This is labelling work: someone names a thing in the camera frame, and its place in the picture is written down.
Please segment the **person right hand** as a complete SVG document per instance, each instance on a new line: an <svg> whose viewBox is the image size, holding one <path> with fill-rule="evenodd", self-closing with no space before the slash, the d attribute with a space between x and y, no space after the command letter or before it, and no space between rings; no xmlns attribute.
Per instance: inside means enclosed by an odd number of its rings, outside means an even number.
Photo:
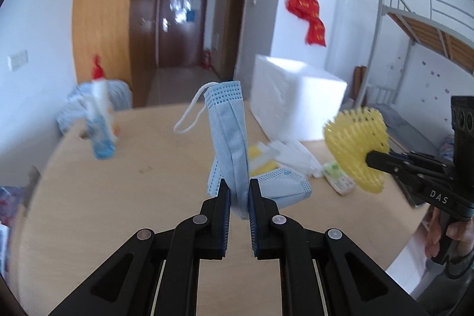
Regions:
<svg viewBox="0 0 474 316"><path fill-rule="evenodd" d="M440 224L440 211L433 209L425 243L427 258L436 257L440 250L440 239L446 235L458 242L454 257L466 257L473 251L473 218L469 221L460 221L450 224L446 232L442 231Z"/></svg>

